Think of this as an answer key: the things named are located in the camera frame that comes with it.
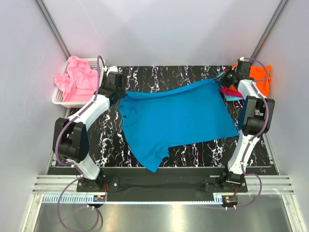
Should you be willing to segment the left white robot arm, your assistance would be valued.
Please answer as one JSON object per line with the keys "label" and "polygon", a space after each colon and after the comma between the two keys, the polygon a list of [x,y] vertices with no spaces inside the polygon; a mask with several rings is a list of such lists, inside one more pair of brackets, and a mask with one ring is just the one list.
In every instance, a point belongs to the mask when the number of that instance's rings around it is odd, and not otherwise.
{"label": "left white robot arm", "polygon": [[93,191],[104,187],[100,168],[89,155],[87,131],[111,106],[126,95],[125,78],[116,66],[104,71],[103,80],[93,97],[78,112],[55,122],[53,152],[61,165],[76,168]]}

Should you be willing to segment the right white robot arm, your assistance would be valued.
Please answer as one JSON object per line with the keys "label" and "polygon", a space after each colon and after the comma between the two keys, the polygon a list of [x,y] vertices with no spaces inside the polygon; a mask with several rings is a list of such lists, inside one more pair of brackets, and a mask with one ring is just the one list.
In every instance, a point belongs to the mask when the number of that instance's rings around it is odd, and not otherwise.
{"label": "right white robot arm", "polygon": [[245,175],[246,164],[255,145],[269,131],[275,106],[275,101],[258,89],[257,83],[262,80],[250,77],[252,61],[262,64],[255,59],[241,57],[236,67],[215,78],[221,87],[234,86],[245,100],[238,119],[239,140],[227,164],[228,172],[236,175]]}

